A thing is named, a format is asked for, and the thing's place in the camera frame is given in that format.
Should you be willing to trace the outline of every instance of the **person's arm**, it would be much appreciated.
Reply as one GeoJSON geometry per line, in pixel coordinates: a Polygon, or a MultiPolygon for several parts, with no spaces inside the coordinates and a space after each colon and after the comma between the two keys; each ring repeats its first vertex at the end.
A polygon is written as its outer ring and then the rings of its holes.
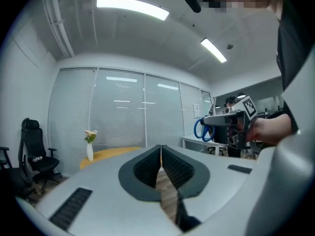
{"type": "Polygon", "coordinates": [[[291,119],[287,114],[274,119],[257,118],[251,124],[246,140],[257,140],[276,145],[291,133],[291,119]]]}

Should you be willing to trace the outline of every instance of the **flower vase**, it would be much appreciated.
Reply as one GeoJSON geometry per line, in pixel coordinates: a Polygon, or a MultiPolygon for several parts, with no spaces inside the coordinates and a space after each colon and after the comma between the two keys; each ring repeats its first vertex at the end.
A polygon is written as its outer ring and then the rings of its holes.
{"type": "Polygon", "coordinates": [[[93,161],[93,147],[92,143],[87,144],[87,154],[89,161],[93,161]]]}

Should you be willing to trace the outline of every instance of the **ceiling light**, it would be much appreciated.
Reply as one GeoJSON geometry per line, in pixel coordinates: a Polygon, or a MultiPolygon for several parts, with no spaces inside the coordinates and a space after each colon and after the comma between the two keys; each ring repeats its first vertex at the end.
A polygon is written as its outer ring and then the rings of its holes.
{"type": "Polygon", "coordinates": [[[164,85],[164,84],[158,84],[157,86],[162,87],[162,88],[166,88],[166,89],[178,90],[178,88],[176,88],[176,87],[171,87],[171,86],[164,85]]]}
{"type": "Polygon", "coordinates": [[[213,43],[211,43],[207,38],[201,41],[201,44],[207,48],[214,56],[217,57],[218,60],[221,61],[221,63],[226,62],[226,58],[223,56],[223,54],[214,46],[213,43]]]}
{"type": "Polygon", "coordinates": [[[138,11],[161,20],[165,20],[169,14],[166,10],[137,0],[97,0],[96,6],[98,8],[117,8],[138,11]]]}
{"type": "Polygon", "coordinates": [[[135,79],[128,79],[128,78],[118,78],[118,77],[106,77],[109,81],[129,81],[129,82],[137,82],[135,79]]]}
{"type": "Polygon", "coordinates": [[[243,98],[245,98],[246,97],[246,95],[243,93],[243,92],[241,92],[241,93],[239,93],[238,95],[237,95],[237,98],[238,99],[243,99],[243,98]]]}

